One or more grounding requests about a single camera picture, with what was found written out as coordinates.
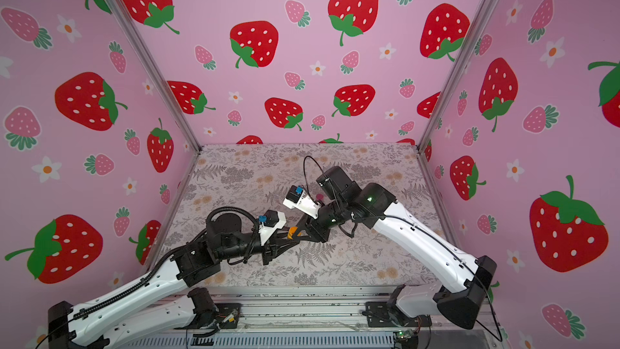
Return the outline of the orange paint jar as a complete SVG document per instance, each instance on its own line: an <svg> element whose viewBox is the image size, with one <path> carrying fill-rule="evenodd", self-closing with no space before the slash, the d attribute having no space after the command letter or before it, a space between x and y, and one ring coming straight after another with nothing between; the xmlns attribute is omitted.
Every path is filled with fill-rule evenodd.
<svg viewBox="0 0 620 349"><path fill-rule="evenodd" d="M291 228L289 229L289 231L288 231L288 233L287 233L287 238L288 238L289 240L294 239L295 234L296 234L296 232L297 232L297 229L298 229L298 228L297 228L296 226L293 226L293 227L291 227Z"/></svg>

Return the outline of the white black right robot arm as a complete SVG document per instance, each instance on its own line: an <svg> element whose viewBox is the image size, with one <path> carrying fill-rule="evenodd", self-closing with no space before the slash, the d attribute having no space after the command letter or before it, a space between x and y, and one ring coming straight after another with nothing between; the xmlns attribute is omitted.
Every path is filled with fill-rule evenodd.
<svg viewBox="0 0 620 349"><path fill-rule="evenodd" d="M292 240L326 243L331 229L348 221L362 224L398 244L428 268L437 282L400 285L387 302L393 323L405 326L419 316L441 315L460 328L475 327L481 306L490 299L489 288L497 270L494 260L475 257L453 246L413 216L379 184L360 187L339 166L317 180L329 198L320 205L303 187L293 186L284 199L287 208L303 213L292 228Z"/></svg>

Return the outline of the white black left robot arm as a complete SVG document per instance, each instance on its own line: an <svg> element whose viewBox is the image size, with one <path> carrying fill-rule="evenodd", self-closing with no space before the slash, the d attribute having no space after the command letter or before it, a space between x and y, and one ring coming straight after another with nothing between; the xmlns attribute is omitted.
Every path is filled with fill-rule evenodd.
<svg viewBox="0 0 620 349"><path fill-rule="evenodd" d="M217 208L197 236L138 279L87 303L50 308L45 342L50 348L118 348L169 329L215 334L239 309L222 310L200 283L220 272L222 263L260 255L268 265L297 245L295 231L282 212L255 217L241 208Z"/></svg>

